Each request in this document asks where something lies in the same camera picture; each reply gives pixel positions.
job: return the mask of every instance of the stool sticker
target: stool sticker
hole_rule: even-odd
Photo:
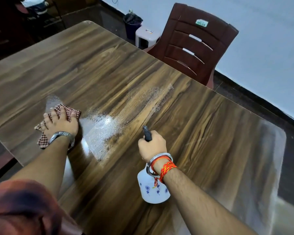
[[[202,20],[202,19],[200,19],[200,20],[196,20],[195,23],[196,23],[197,25],[202,26],[202,27],[207,27],[207,25],[208,25],[208,21],[205,21],[205,20]]]
[[[149,29],[145,29],[145,31],[147,31],[149,34],[152,34],[153,31],[152,30],[149,30]]]

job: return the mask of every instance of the table top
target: table top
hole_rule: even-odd
[[[82,111],[59,203],[86,234],[187,233],[172,199],[141,198],[144,124],[196,185],[269,234],[286,141],[277,126],[90,21],[0,61],[0,141],[22,165],[58,103]]]

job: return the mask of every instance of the person's left hand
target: person's left hand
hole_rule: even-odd
[[[58,117],[54,108],[50,108],[50,110],[52,119],[49,118],[49,115],[47,113],[44,113],[43,117],[46,123],[41,122],[41,128],[39,129],[40,131],[44,132],[48,140],[50,140],[51,137],[59,131],[68,132],[75,137],[78,132],[78,121],[76,118],[76,113],[71,113],[71,122],[68,122],[66,119],[66,112],[63,106],[60,107],[60,118]]]

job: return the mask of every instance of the trash bin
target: trash bin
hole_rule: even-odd
[[[134,13],[128,13],[123,17],[126,35],[128,39],[135,40],[135,32],[141,27],[143,20]]]

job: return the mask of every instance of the metal watch strap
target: metal watch strap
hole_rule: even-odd
[[[150,176],[152,176],[152,177],[159,177],[159,175],[157,174],[157,173],[151,173],[150,172],[150,166],[151,166],[151,163],[155,160],[155,159],[157,159],[158,157],[161,157],[161,156],[168,156],[170,159],[171,159],[171,161],[173,161],[173,158],[171,157],[171,154],[169,154],[169,153],[159,153],[159,154],[157,154],[156,156],[154,156],[152,159],[150,159],[150,161],[147,163],[147,166],[146,166],[146,172],[147,172],[147,174],[148,175],[150,175]]]
[[[72,134],[65,131],[58,131],[54,135],[52,135],[51,139],[49,140],[49,144],[51,144],[57,137],[60,137],[60,136],[66,136],[70,139],[71,143],[70,143],[69,149],[71,149],[74,146],[75,137]]]

